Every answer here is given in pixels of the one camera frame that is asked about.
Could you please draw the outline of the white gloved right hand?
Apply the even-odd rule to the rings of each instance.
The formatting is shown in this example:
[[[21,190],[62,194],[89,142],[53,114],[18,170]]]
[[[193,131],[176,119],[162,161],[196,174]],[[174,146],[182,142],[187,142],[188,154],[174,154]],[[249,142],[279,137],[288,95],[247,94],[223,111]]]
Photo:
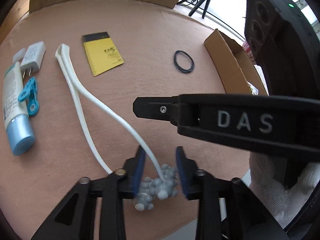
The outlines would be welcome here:
[[[275,179],[276,163],[269,156],[252,152],[250,189],[282,228],[298,214],[319,182],[319,163],[309,163],[291,189]]]

